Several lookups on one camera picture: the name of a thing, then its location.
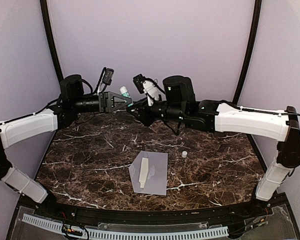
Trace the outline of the green glue stick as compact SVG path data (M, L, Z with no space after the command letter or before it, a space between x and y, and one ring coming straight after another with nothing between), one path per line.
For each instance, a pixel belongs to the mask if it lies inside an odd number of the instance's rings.
M120 93L122 96L127 97L127 98L131 98L128 89L125 86L122 86L120 89Z

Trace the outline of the grey envelope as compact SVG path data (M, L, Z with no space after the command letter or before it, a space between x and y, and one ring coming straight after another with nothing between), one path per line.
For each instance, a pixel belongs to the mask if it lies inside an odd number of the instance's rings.
M139 174L142 158L148 158L148 175L144 188L140 188ZM140 151L129 166L133 191L138 194L167 194L168 154L163 152Z

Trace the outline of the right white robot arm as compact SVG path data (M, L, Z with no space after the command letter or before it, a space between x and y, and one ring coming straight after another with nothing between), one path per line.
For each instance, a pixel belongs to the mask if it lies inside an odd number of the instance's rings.
M197 101L189 77L174 75L163 80L163 88L139 74L133 78L137 90L146 97L127 111L144 126L161 120L165 125L202 132L233 132L274 139L277 155L256 186L255 198L245 205L245 213L256 217L265 208L286 177L300 166L300 114L292 106L285 110L264 110L237 106L226 100Z

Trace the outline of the white glue stick cap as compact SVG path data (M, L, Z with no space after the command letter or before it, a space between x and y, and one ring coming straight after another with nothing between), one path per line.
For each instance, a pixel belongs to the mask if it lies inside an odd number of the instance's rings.
M181 157L182 157L182 158L186 158L187 155L188 155L188 152L187 152L187 151L183 151L183 152L181 153Z

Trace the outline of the white letter paper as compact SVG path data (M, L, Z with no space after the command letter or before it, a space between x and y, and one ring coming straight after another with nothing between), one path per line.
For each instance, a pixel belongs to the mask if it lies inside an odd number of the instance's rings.
M145 187L147 177L149 172L149 159L147 157L143 157L140 162L140 171L139 171L139 187L143 189Z

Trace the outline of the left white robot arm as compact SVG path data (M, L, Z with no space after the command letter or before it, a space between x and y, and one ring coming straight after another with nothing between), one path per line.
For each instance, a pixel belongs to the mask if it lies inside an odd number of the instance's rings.
M19 170L7 158L5 150L23 140L69 127L81 113L112 113L132 103L132 99L111 91L84 93L87 81L79 74L69 75L60 82L60 95L43 109L15 119L0 122L0 181L41 204L50 218L57 218L60 206L41 184Z

